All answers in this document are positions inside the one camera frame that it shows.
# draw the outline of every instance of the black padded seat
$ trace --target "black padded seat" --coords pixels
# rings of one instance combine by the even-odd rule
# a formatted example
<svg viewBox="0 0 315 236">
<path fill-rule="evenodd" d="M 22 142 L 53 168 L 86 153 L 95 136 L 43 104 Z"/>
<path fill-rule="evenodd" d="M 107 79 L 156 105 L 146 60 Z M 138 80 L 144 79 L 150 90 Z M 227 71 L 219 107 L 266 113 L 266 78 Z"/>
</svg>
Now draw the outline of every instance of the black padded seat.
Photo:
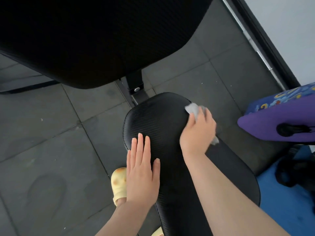
<svg viewBox="0 0 315 236">
<path fill-rule="evenodd" d="M 190 103 L 174 93 L 158 94 L 132 108 L 124 122 L 126 147 L 131 149 L 132 138 L 140 132 L 151 139 L 151 163 L 156 158 L 161 160 L 156 209 L 165 236 L 212 235 L 179 145 L 189 116 L 185 106 Z M 210 146 L 206 155 L 234 185 L 259 205 L 260 190 L 253 172 L 222 140 Z"/>
</svg>

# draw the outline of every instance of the forearm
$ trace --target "forearm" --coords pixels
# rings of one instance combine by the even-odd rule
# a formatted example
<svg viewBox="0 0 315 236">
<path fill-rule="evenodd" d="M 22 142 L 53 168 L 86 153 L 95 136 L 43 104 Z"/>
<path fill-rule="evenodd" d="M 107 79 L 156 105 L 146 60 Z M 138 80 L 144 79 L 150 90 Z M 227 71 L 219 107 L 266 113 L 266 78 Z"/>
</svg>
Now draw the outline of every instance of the forearm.
<svg viewBox="0 0 315 236">
<path fill-rule="evenodd" d="M 127 201 L 115 210 L 110 220 L 96 236 L 135 236 L 148 212 L 147 207 Z"/>
<path fill-rule="evenodd" d="M 185 160 L 214 236 L 288 235 L 205 156 Z"/>
</svg>

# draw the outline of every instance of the blue mat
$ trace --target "blue mat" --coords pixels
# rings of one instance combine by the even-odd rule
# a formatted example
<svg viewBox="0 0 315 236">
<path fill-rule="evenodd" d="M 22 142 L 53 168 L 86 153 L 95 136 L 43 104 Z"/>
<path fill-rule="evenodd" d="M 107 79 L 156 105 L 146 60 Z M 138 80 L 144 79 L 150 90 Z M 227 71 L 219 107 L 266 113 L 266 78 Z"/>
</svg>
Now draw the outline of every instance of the blue mat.
<svg viewBox="0 0 315 236">
<path fill-rule="evenodd" d="M 294 159 L 308 158 L 309 146 L 302 146 Z M 260 207 L 290 235 L 315 235 L 314 203 L 310 193 L 301 186 L 292 188 L 279 184 L 275 178 L 278 162 L 258 176 L 261 191 Z"/>
</svg>

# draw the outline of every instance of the gray cloth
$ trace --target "gray cloth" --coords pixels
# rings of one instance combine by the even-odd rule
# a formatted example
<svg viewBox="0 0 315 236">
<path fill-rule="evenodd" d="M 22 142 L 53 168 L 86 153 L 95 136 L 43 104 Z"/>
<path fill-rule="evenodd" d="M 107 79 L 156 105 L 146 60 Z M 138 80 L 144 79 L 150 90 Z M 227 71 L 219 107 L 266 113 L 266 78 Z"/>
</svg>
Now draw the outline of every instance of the gray cloth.
<svg viewBox="0 0 315 236">
<path fill-rule="evenodd" d="M 206 108 L 204 106 L 200 106 L 203 110 L 203 113 L 206 114 Z M 195 115 L 195 119 L 197 121 L 197 116 L 199 112 L 199 106 L 195 103 L 191 103 L 188 106 L 185 107 L 185 110 L 191 114 L 193 113 Z M 219 139 L 215 136 L 215 138 L 212 140 L 211 145 L 215 145 L 219 143 Z"/>
</svg>

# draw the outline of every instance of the left hand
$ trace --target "left hand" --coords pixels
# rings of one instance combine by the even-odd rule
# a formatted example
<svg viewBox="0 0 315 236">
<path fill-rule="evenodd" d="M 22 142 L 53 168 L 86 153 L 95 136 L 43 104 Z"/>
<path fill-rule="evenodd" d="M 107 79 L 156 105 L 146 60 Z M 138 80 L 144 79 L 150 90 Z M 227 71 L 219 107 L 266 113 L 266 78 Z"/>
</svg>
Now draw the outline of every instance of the left hand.
<svg viewBox="0 0 315 236">
<path fill-rule="evenodd" d="M 160 187 L 160 160 L 157 158 L 151 170 L 150 138 L 143 135 L 132 139 L 127 153 L 127 202 L 134 202 L 149 210 L 155 204 Z"/>
</svg>

